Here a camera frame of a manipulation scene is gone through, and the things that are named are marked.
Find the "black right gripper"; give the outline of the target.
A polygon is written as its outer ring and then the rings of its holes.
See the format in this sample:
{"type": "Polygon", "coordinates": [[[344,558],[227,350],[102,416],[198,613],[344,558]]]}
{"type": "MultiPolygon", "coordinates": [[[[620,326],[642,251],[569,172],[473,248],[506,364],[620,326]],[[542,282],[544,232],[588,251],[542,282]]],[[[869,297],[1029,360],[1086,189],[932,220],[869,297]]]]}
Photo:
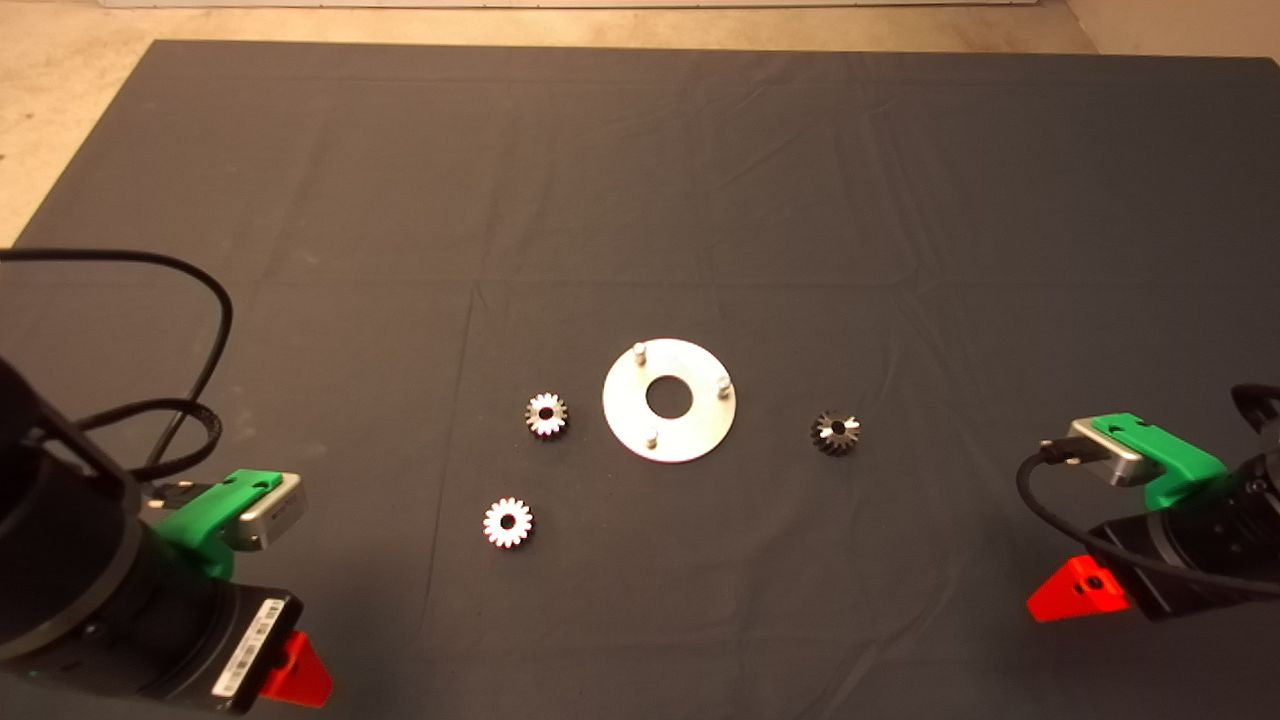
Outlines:
{"type": "MultiPolygon", "coordinates": [[[[1217,480],[1167,509],[1105,521],[1089,533],[1153,562],[1277,587],[1277,491],[1265,478],[1217,480]]],[[[1189,583],[1105,555],[1098,561],[1091,555],[1065,561],[1027,600],[1030,616],[1055,623],[1128,611],[1133,601],[1149,620],[1162,621],[1277,600],[1277,593],[1189,583]]]]}

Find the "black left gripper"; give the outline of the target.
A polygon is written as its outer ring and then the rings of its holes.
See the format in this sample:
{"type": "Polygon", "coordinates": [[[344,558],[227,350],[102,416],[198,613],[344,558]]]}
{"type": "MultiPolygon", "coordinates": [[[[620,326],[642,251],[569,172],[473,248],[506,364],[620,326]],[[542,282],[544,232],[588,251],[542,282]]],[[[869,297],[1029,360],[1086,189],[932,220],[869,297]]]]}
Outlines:
{"type": "Polygon", "coordinates": [[[334,680],[289,591],[205,575],[166,544],[142,544],[122,585],[28,655],[36,685],[241,716],[259,697],[323,708],[334,680]]]}

